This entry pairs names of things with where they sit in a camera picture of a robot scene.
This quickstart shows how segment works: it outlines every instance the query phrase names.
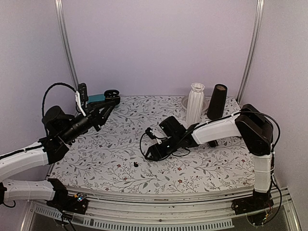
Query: metal frame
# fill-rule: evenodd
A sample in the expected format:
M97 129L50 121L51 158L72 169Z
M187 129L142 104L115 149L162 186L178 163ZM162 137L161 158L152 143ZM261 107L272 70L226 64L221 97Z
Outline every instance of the metal frame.
M63 48L65 51L69 71L71 74L73 85L75 89L78 89L78 78L77 78L77 74L76 74L76 70L75 70L75 66L73 62L73 56L72 56L71 49L70 49L69 42L68 42L67 30L66 30L66 25L65 25L65 20L64 20L64 12L63 12L63 7L62 7L62 0L55 0L55 5L56 5L56 12L57 12L57 18L58 18Z
M287 188L282 188L281 191L282 205L286 209L286 218L290 230L300 231L290 194ZM202 226L207 227L203 230L220 230L222 224L231 221L233 218L262 211L235 215L231 209L232 200L251 195L251 190L242 188L237 193L234 192L226 190L224 193L219 193L219 196L203 193L203 195L199 194L198 197L194 194L175 194L172 196L173 199L151 198L148 201L142 196L139 199L136 197L129 198L128 194L122 198L114 198L111 195L88 194L90 202L86 214L74 214L72 223L108 231L146 231L146 227L148 227L148 231L193 231L202 230ZM271 195L274 200L274 207L277 207L280 200L278 190L273 189ZM29 230L34 213L57 220L60 220L61 217L56 209L46 206L45 201L32 201L21 231ZM233 226L232 222L224 228L231 228L231 226Z
M253 35L252 35L252 39L251 39L251 43L250 43L250 49L249 49L249 53L248 53L248 57L247 57L246 66L245 66L244 75L243 75L243 78L242 78L242 81L241 81L240 89L239 89L237 96L236 96L236 101L239 104L241 103L243 96L244 96L245 88L246 88L246 85L247 85L247 82L248 82L249 73L250 73L250 69L251 69L251 64L252 64L253 57L254 57L254 54L255 54L257 39L258 39L259 31L260 31L260 28L261 28L263 7L264 7L264 0L257 0L255 25L254 25Z

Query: vented metal panel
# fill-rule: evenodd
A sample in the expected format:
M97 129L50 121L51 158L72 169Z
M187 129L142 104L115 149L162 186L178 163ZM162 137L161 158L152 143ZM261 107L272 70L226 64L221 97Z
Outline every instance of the vented metal panel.
M46 208L40 205L35 205L35 212L53 219L61 220L61 213L53 208ZM233 228L231 219L225 219L214 222L205 222L197 224L162 224L162 225L145 225L145 224L128 224L128 223L115 223L99 220L96 218L83 218L78 217L72 223L82 225L90 228L96 228L106 231L215 231Z

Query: white plate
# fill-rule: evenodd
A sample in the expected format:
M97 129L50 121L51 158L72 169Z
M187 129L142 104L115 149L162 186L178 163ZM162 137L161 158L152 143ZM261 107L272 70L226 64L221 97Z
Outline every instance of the white plate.
M188 95L184 96L181 100L181 105L185 110L187 110L187 104L188 104ZM204 98L202 112L206 112L208 109L208 106L209 106L209 102Z

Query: teal object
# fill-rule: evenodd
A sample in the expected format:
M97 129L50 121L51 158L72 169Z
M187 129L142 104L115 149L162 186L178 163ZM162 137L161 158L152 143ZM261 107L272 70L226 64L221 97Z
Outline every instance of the teal object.
M98 95L89 95L88 103L98 102L105 100L104 94L98 94Z

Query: floral tablecloth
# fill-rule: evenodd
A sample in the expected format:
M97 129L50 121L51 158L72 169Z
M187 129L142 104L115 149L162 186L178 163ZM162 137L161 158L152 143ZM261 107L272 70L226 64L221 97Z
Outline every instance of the floral tablecloth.
M50 177L73 187L123 193L200 193L253 185L253 159L238 137L221 139L216 148L207 144L191 148L185 157L171 156L160 162L143 158L139 140L147 127L160 129L158 124L172 115L180 123L185 121L181 99L122 97L102 130L92 129L77 138L64 159L54 165ZM239 109L235 99L228 98L224 115ZM145 136L143 151L152 144Z

